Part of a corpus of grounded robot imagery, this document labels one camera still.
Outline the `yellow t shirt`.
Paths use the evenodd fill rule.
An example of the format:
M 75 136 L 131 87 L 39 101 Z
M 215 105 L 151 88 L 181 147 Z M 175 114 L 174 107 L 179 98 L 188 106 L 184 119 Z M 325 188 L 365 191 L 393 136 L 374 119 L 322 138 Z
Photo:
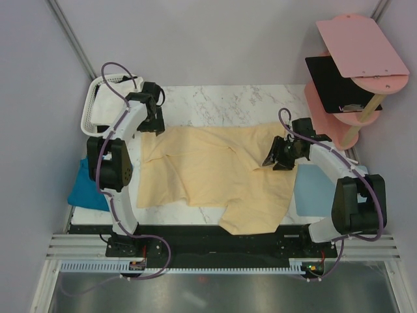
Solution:
M 284 134 L 280 123 L 144 133 L 136 206 L 185 200 L 190 207 L 223 207 L 219 225 L 230 234 L 273 233 L 289 210 L 297 170 L 262 164 Z

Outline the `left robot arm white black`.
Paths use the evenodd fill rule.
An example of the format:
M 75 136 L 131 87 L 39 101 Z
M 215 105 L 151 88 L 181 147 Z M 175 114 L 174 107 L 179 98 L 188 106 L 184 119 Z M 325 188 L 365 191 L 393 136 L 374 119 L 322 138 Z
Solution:
M 124 236 L 121 250 L 128 256 L 137 256 L 143 249 L 143 241 L 134 235 L 138 222 L 128 189 L 133 175 L 128 142 L 138 132 L 158 136 L 165 131 L 162 114 L 165 93 L 156 83 L 144 82 L 141 91 L 131 92 L 124 99 L 124 109 L 108 129 L 87 140 L 87 160 L 89 178 L 108 203 L 113 232 Z

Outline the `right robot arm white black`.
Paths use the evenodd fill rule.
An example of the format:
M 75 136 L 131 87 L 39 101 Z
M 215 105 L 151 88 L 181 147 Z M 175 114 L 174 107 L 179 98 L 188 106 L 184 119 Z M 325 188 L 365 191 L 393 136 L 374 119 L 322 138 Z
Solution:
M 296 160 L 306 158 L 336 187 L 330 216 L 308 225 L 308 234 L 298 240 L 299 251 L 311 257 L 325 242 L 349 237 L 379 240 L 387 223 L 384 179 L 355 166 L 337 151 L 327 135 L 316 133 L 311 119 L 297 119 L 284 128 L 288 135 L 274 137 L 262 165 L 289 171 Z

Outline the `light blue clipboard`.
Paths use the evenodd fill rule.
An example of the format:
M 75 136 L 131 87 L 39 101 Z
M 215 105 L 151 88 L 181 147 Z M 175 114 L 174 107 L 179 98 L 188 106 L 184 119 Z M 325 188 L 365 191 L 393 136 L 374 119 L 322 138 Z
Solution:
M 331 216 L 336 184 L 317 165 L 298 165 L 294 187 L 299 216 Z

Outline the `white perforated basket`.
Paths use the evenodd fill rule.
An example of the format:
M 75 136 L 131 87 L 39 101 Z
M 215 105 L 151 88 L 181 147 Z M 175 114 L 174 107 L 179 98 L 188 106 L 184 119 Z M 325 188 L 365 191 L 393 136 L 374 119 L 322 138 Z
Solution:
M 124 97 L 134 91 L 134 83 L 127 74 L 106 74 L 105 78 Z M 100 127 L 112 125 L 125 109 L 124 100 L 109 89 L 102 77 L 96 78 L 90 84 L 85 99 L 81 116 L 82 132 L 88 136 L 99 137 L 104 132 Z

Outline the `black clipboard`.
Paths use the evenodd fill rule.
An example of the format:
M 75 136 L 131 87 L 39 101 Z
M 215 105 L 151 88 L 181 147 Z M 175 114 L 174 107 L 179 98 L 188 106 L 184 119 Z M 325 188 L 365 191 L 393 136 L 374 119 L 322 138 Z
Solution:
M 305 62 L 326 113 L 361 112 L 375 95 L 342 77 L 331 56 L 307 57 Z

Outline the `blue folded t shirt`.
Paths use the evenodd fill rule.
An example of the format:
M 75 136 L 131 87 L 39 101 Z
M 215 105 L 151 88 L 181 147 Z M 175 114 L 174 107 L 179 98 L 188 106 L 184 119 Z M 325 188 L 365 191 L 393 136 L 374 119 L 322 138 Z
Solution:
M 98 211 L 109 211 L 107 201 L 103 194 L 100 194 L 95 182 L 89 177 L 88 159 L 85 157 L 79 162 L 79 169 L 74 186 L 67 198 L 69 205 L 93 209 Z

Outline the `pink tiered shelf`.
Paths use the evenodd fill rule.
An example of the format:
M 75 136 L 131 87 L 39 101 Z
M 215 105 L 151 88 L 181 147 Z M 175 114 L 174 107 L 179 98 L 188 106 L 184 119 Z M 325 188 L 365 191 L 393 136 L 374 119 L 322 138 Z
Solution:
M 331 56 L 342 77 L 375 94 L 361 112 L 326 113 L 313 80 L 306 85 L 313 126 L 339 150 L 347 150 L 358 141 L 360 129 L 379 117 L 383 100 L 406 86 L 410 72 L 371 18 L 344 14 L 317 21 L 316 26 L 326 46 L 320 56 Z

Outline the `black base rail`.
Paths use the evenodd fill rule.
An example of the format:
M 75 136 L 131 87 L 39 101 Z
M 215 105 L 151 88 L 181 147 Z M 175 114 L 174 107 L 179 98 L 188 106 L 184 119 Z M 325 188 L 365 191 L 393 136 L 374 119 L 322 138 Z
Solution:
M 331 243 L 313 243 L 306 226 L 284 225 L 275 232 L 231 235 L 220 226 L 142 225 L 141 239 L 113 233 L 111 226 L 71 225 L 78 235 L 108 235 L 107 257 L 144 257 L 151 266 L 249 267 L 289 265 L 291 258 L 336 258 Z

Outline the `aluminium frame rail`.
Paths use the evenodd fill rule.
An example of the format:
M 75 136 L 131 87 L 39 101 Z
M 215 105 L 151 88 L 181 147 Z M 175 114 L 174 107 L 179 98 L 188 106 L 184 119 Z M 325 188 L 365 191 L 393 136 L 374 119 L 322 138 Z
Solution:
M 47 260 L 101 260 L 106 257 L 107 244 L 98 235 L 53 235 Z

